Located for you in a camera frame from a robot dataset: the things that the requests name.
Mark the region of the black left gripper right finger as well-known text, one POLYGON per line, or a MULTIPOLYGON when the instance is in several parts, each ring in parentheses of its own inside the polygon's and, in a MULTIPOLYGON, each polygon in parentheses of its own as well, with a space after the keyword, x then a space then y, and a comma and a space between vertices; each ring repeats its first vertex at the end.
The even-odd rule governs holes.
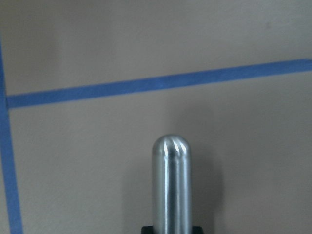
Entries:
POLYGON ((200 226, 192 226, 191 234, 204 234, 203 228, 200 226))

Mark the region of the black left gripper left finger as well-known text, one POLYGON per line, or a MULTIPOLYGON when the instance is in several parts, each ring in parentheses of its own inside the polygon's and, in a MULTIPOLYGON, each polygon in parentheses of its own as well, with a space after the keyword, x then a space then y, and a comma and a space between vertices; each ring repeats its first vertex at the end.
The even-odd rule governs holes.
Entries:
POLYGON ((153 227, 152 226, 143 226, 141 228, 141 234, 153 234, 153 227))

